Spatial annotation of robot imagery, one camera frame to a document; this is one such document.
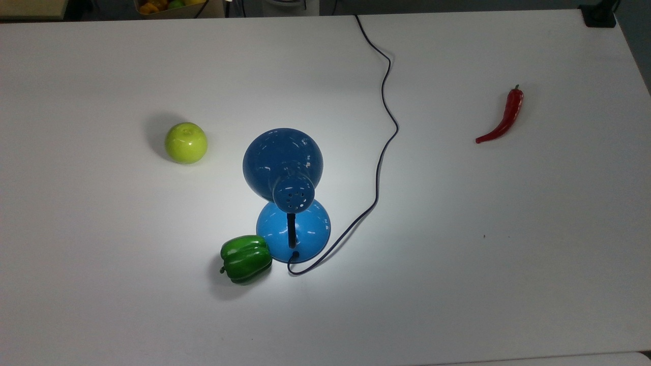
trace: floor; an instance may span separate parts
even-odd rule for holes
[[[83,0],[94,6],[81,7],[77,19],[140,20],[133,0]],[[241,0],[246,16],[263,15],[267,0]],[[314,7],[317,0],[307,0]],[[392,14],[414,12],[465,12],[493,10],[576,9],[580,4],[594,4],[596,0],[320,0],[319,9],[310,11],[322,16],[350,14]],[[230,17],[242,16],[237,3],[230,7]],[[617,19],[635,57],[640,73],[651,92],[651,0],[621,0]]]

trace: white table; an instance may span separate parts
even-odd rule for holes
[[[578,10],[363,16],[402,131],[375,211],[302,277],[215,271],[265,202],[242,156],[324,153],[339,235],[391,134],[352,17],[0,25],[6,365],[420,365],[651,344],[651,98]],[[515,84],[521,115],[503,138]],[[210,147],[163,158],[190,120]]]

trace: blue lamp shade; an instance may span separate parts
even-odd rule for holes
[[[287,263],[297,251],[292,263],[305,262],[319,254],[330,238],[330,217],[325,208],[314,200],[310,207],[296,214],[296,247],[288,243],[287,213],[274,203],[268,203],[258,217],[256,233],[263,237],[271,256]]]
[[[244,154],[244,178],[255,193],[288,214],[305,211],[323,173],[319,146],[305,133],[277,128],[258,136]]]

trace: chili pepper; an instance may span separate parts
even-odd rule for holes
[[[515,88],[511,89],[511,91],[508,94],[508,97],[506,98],[506,107],[504,108],[504,117],[502,117],[502,122],[495,127],[494,130],[491,132],[487,133],[486,135],[483,135],[482,137],[478,137],[475,139],[476,143],[483,143],[486,141],[491,141],[494,139],[497,139],[498,137],[501,137],[504,135],[511,126],[513,126],[513,123],[516,121],[516,118],[518,117],[518,113],[520,112],[520,107],[522,106],[522,100],[524,99],[524,93],[520,89],[518,89],[519,84],[516,85]]]
[[[248,282],[271,266],[269,247],[261,236],[245,235],[224,243],[220,252],[224,267],[219,270],[233,283]]]

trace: blue lamp base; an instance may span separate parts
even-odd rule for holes
[[[256,233],[264,238],[275,260],[287,263],[297,251],[299,257],[292,259],[292,263],[301,263],[314,258],[326,246],[330,238],[330,217],[316,200],[296,214],[296,247],[292,249],[287,234],[287,213],[268,203],[258,217]]]

